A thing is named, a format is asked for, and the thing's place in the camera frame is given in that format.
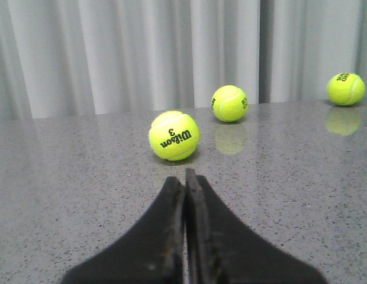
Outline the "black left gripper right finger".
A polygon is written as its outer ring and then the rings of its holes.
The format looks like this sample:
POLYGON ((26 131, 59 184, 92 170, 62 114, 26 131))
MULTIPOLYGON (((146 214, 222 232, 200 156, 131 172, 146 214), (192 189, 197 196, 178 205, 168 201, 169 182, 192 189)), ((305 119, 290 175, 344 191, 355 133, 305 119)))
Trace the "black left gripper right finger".
POLYGON ((207 179, 186 170, 186 238, 191 283, 326 283, 311 265, 241 222, 207 179))

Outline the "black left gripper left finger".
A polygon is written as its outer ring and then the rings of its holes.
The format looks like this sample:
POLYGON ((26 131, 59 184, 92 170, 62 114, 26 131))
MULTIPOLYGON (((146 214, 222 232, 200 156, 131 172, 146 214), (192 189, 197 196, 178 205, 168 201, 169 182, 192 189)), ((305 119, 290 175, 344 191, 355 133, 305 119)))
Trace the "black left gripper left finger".
POLYGON ((182 283, 184 199, 178 178, 168 177, 130 230, 69 270, 62 283, 182 283))

